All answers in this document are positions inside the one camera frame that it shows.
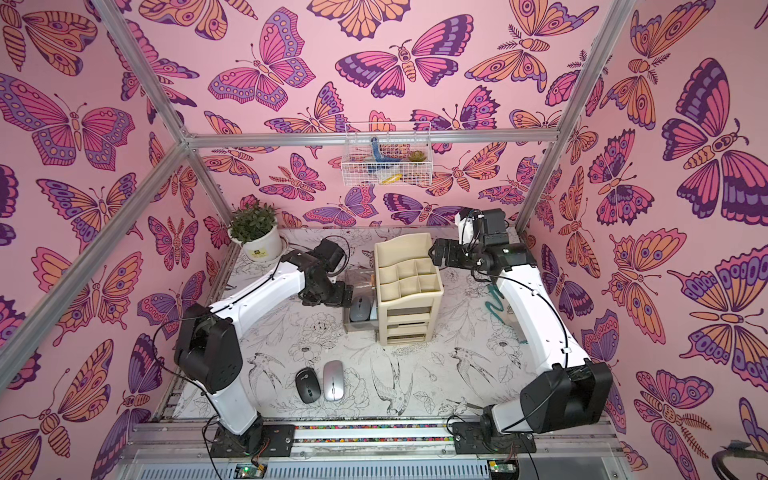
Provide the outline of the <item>silver computer mouse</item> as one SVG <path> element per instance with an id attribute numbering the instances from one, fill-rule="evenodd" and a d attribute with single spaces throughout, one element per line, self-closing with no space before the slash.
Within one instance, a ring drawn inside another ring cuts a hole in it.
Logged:
<path id="1" fill-rule="evenodd" d="M 340 360 L 327 362 L 323 367 L 323 393 L 328 402 L 336 402 L 345 395 L 344 366 Z"/>

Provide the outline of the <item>grey translucent drawer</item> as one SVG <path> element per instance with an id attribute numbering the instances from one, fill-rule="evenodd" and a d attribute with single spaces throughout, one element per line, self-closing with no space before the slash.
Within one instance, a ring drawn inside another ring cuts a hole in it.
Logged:
<path id="1" fill-rule="evenodd" d="M 343 312 L 345 332 L 377 331 L 377 293 L 373 271 L 362 268 L 348 270 L 344 281 L 353 287 L 351 305 L 345 307 Z"/>

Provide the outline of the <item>cream drawer organizer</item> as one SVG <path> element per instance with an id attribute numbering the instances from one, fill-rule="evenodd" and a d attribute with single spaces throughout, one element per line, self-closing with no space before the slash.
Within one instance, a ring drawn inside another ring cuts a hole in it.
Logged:
<path id="1" fill-rule="evenodd" d="M 432 339 L 444 294 L 428 233 L 401 235 L 374 248 L 378 338 L 383 346 Z"/>

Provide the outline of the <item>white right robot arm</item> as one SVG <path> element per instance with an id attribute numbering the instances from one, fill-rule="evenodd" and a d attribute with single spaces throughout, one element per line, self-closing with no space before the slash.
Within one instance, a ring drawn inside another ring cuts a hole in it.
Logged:
<path id="1" fill-rule="evenodd" d="M 586 433 L 602 425 L 611 369 L 593 361 L 567 329 L 530 249 L 510 239 L 505 214 L 462 208 L 455 224 L 457 238 L 434 241 L 432 262 L 496 287 L 522 330 L 535 372 L 517 398 L 485 407 L 463 436 L 476 435 L 488 452 L 514 453 L 538 435 Z"/>

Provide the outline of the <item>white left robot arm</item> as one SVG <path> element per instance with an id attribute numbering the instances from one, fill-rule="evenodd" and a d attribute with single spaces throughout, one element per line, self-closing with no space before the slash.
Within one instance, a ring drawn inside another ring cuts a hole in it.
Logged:
<path id="1" fill-rule="evenodd" d="M 309 251 L 290 250 L 275 267 L 240 291 L 209 306 L 195 303 L 181 319 L 174 363 L 202 389 L 220 427 L 247 454 L 262 448 L 263 419 L 241 379 L 241 342 L 263 316 L 293 297 L 304 306 L 348 307 L 353 287 L 333 277 L 349 258 L 325 238 Z"/>

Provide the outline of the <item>black computer mouse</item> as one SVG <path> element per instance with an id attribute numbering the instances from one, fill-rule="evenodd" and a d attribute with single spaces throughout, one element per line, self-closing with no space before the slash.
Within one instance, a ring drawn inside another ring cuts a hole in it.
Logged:
<path id="1" fill-rule="evenodd" d="M 312 404 L 323 395 L 318 376 L 312 367 L 305 367 L 296 373 L 295 386 L 304 404 Z"/>

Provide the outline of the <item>grey computer mouse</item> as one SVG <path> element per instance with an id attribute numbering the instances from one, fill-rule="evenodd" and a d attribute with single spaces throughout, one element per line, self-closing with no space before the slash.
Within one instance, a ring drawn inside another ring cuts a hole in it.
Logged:
<path id="1" fill-rule="evenodd" d="M 349 307 L 349 321 L 351 323 L 366 322 L 371 319 L 373 301 L 369 295 L 357 295 L 352 299 Z"/>

